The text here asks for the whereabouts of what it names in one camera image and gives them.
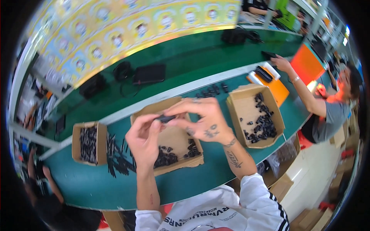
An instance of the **green workbench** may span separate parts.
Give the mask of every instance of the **green workbench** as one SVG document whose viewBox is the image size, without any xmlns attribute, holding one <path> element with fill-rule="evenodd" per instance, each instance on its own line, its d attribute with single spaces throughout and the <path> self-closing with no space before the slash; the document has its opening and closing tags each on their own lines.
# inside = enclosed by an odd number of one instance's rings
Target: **green workbench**
<svg viewBox="0 0 370 231">
<path fill-rule="evenodd" d="M 129 98 L 136 91 L 130 89 L 129 83 L 127 83 L 128 96 L 122 98 L 118 94 L 118 84 L 112 80 L 109 89 L 98 94 L 94 99 L 74 102 L 78 107 L 67 114 L 68 126 L 65 137 L 71 135 L 74 123 L 99 120 L 124 107 L 171 88 L 222 71 L 261 62 L 263 61 L 260 55 L 261 50 L 275 52 L 282 56 L 292 56 L 302 40 L 300 37 L 294 40 L 290 37 L 292 35 L 278 31 L 259 32 L 262 39 L 265 40 L 264 44 L 246 42 L 244 45 L 225 45 L 219 42 L 221 32 L 213 31 L 170 40 L 156 45 L 159 47 L 153 46 L 127 57 L 125 60 L 130 60 L 134 67 L 155 62 L 166 63 L 166 80 L 159 84 L 143 87 L 134 98 Z M 290 91 L 288 98 L 280 107 L 286 129 L 284 136 L 281 136 L 273 146 L 265 149 L 247 149 L 256 163 L 263 161 L 283 145 L 285 139 L 293 136 L 309 116 L 297 97 L 293 85 L 287 81 L 286 74 L 279 73 L 282 76 L 281 81 Z M 246 74 L 243 74 L 223 82 L 229 85 L 231 91 L 240 85 L 249 83 L 245 76 Z M 325 86 L 329 84 L 327 74 L 323 75 L 322 80 Z M 204 88 L 190 91 L 182 96 L 194 97 Z M 216 98 L 228 125 L 233 127 L 225 102 L 227 96 L 227 94 L 221 93 Z M 196 121 L 197 117 L 191 115 L 191 119 Z M 120 146 L 129 128 L 130 119 L 126 117 L 110 124 L 108 131 L 110 134 L 116 135 L 116 144 Z M 203 165 L 178 169 L 156 177 L 161 204 L 195 196 L 235 178 L 220 144 L 201 142 L 201 145 L 204 150 L 205 163 Z M 117 178 L 113 178 L 108 173 L 107 165 L 94 167 L 79 164 L 71 157 L 71 145 L 47 158 L 45 164 L 50 167 L 52 176 L 64 196 L 64 201 L 69 205 L 98 210 L 136 208 L 136 174 L 134 172 L 130 171 L 128 176 L 116 172 Z"/>
</svg>

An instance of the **gray t-shirt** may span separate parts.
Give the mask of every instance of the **gray t-shirt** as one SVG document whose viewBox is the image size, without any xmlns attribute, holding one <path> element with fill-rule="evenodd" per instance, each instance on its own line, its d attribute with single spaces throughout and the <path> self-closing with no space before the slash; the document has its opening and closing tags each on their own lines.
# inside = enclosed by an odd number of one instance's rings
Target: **gray t-shirt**
<svg viewBox="0 0 370 231">
<path fill-rule="evenodd" d="M 327 102 L 326 118 L 316 116 L 313 123 L 312 137 L 316 143 L 324 142 L 332 138 L 344 124 L 351 111 L 349 104 L 337 101 Z"/>
</svg>

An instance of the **tattooed hand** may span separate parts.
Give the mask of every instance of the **tattooed hand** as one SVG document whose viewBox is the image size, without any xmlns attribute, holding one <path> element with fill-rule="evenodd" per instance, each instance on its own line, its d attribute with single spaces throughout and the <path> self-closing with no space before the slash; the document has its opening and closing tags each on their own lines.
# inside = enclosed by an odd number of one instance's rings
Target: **tattooed hand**
<svg viewBox="0 0 370 231">
<path fill-rule="evenodd" d="M 136 118 L 126 133 L 126 141 L 135 158 L 138 171 L 140 168 L 153 169 L 158 150 L 158 135 L 165 128 L 156 120 L 159 115 L 148 114 Z"/>
<path fill-rule="evenodd" d="M 176 118 L 169 121 L 167 126 L 181 127 L 194 138 L 207 142 L 219 142 L 227 145 L 234 138 L 234 134 L 227 125 L 216 98 L 185 98 L 164 110 L 164 115 L 183 115 L 186 112 L 198 114 L 202 118 L 196 123 Z"/>
</svg>

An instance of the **yellow poster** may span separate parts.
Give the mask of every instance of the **yellow poster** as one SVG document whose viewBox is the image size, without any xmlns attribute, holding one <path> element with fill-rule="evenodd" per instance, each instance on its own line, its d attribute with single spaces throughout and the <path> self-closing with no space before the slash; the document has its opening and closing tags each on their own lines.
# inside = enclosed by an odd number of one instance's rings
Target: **yellow poster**
<svg viewBox="0 0 370 231">
<path fill-rule="evenodd" d="M 240 0 L 48 0 L 27 31 L 50 68 L 77 88 L 147 47 L 233 28 L 240 5 Z"/>
</svg>

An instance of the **bracelet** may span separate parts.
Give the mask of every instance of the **bracelet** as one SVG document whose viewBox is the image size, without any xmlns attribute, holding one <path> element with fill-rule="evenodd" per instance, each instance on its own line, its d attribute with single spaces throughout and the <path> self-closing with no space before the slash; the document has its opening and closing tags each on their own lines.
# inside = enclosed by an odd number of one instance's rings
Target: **bracelet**
<svg viewBox="0 0 370 231">
<path fill-rule="evenodd" d="M 299 76 L 297 76 L 295 79 L 293 79 L 292 83 L 297 82 L 299 79 L 300 79 Z"/>
</svg>

